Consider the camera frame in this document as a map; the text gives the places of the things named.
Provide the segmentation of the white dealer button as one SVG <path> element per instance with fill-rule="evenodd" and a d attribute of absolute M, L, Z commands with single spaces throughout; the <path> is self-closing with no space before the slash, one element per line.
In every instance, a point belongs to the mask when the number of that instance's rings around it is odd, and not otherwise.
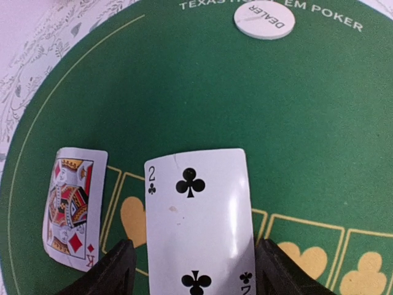
<path fill-rule="evenodd" d="M 274 1 L 251 1 L 237 8 L 236 27 L 254 39 L 276 40 L 292 32 L 295 16 L 285 5 Z"/>

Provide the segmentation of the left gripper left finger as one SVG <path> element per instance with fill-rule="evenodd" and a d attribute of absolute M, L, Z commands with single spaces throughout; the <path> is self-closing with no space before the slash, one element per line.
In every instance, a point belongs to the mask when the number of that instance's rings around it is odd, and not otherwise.
<path fill-rule="evenodd" d="M 132 295 L 136 273 L 136 250 L 131 240 L 119 241 L 84 276 L 58 294 Z"/>

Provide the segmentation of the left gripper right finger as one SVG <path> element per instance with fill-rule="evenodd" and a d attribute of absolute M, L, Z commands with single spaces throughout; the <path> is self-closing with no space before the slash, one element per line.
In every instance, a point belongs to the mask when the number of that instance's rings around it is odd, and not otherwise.
<path fill-rule="evenodd" d="M 272 240 L 255 249 L 257 294 L 325 294 L 325 286 L 312 279 Z"/>

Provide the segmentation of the king of diamonds card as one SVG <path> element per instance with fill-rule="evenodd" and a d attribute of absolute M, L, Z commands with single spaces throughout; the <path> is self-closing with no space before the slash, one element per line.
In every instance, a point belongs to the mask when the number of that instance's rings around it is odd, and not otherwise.
<path fill-rule="evenodd" d="M 56 262 L 87 272 L 99 259 L 106 151 L 58 150 L 44 210 L 42 241 Z"/>

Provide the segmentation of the two of clubs card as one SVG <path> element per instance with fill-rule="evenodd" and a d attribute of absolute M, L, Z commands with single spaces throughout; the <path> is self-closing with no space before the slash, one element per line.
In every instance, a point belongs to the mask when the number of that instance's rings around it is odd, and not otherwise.
<path fill-rule="evenodd" d="M 255 294 L 245 152 L 183 152 L 144 168 L 150 293 Z"/>

